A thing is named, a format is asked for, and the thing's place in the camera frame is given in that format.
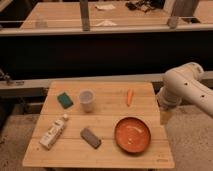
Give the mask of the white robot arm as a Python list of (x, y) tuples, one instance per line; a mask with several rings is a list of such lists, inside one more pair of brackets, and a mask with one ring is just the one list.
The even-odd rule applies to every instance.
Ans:
[(160, 124), (168, 123), (172, 116), (171, 110), (186, 100), (208, 116), (213, 118), (213, 90), (201, 84), (204, 75), (201, 65), (189, 62), (169, 69), (163, 74), (163, 86), (156, 95), (160, 114)]

